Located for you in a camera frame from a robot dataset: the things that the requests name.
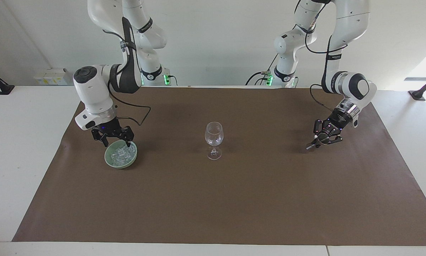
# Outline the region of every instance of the bowl of ice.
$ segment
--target bowl of ice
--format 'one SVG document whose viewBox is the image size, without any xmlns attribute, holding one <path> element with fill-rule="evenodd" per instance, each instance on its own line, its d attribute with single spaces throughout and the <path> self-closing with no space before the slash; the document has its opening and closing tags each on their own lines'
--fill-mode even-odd
<svg viewBox="0 0 426 256">
<path fill-rule="evenodd" d="M 137 153 L 137 146 L 132 141 L 128 147 L 125 141 L 119 140 L 107 147 L 104 160 L 111 167 L 123 169 L 134 163 Z"/>
</svg>

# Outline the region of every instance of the brown mat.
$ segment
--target brown mat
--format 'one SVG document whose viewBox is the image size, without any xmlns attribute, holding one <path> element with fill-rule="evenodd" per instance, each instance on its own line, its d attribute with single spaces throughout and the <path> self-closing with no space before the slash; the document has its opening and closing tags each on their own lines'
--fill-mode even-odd
<svg viewBox="0 0 426 256">
<path fill-rule="evenodd" d="M 426 199 L 371 105 L 342 143 L 306 154 L 314 120 L 329 115 L 307 89 L 120 97 L 153 107 L 142 127 L 122 121 L 138 160 L 108 167 L 72 121 L 13 241 L 426 246 Z M 206 156 L 211 121 L 225 132 L 218 161 Z"/>
</svg>

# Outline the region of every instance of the ice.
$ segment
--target ice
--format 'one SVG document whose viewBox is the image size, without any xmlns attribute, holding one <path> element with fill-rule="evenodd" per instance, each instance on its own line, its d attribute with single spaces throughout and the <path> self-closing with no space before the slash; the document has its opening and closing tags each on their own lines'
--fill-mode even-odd
<svg viewBox="0 0 426 256">
<path fill-rule="evenodd" d="M 131 162 L 134 158 L 136 152 L 136 148 L 131 144 L 130 147 L 124 145 L 121 148 L 116 149 L 110 157 L 112 158 L 113 166 L 122 166 Z"/>
</svg>

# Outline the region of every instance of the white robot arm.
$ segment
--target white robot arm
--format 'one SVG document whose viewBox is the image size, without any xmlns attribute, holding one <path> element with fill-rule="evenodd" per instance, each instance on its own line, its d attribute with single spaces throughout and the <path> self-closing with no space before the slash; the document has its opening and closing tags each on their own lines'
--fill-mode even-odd
<svg viewBox="0 0 426 256">
<path fill-rule="evenodd" d="M 85 104 L 85 110 L 75 121 L 83 130 L 91 128 L 93 138 L 104 146 L 108 145 L 107 137 L 120 138 L 129 144 L 134 134 L 129 126 L 120 126 L 109 96 L 110 86 L 115 92 L 133 94 L 144 81 L 140 72 L 149 81 L 166 84 L 164 68 L 153 50 L 166 46 L 166 35 L 153 24 L 143 0 L 123 0 L 122 4 L 116 0 L 88 0 L 87 5 L 91 20 L 107 34 L 120 39 L 124 62 L 85 66 L 75 72 L 75 89 Z"/>
<path fill-rule="evenodd" d="M 344 100 L 327 120 L 315 122 L 314 141 L 307 149 L 342 141 L 340 133 L 343 128 L 349 123 L 358 126 L 358 115 L 377 91 L 376 84 L 362 74 L 340 71 L 343 49 L 361 37 L 368 28 L 369 0 L 300 0 L 295 10 L 294 29 L 275 40 L 275 49 L 280 58 L 272 71 L 273 84 L 285 86 L 293 79 L 298 64 L 297 50 L 316 40 L 317 17 L 330 2 L 336 5 L 336 27 L 330 37 L 328 50 L 322 52 L 326 54 L 322 88 L 329 94 L 343 95 Z"/>
</svg>

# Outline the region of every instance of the wine glass base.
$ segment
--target wine glass base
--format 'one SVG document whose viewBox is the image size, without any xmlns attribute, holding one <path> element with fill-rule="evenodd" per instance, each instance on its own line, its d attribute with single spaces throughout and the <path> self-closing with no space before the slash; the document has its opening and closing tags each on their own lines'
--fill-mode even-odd
<svg viewBox="0 0 426 256">
<path fill-rule="evenodd" d="M 209 147 L 208 148 L 207 157 L 210 160 L 218 160 L 218 159 L 220 159 L 221 155 L 222 155 L 222 151 L 218 147 Z"/>
</svg>

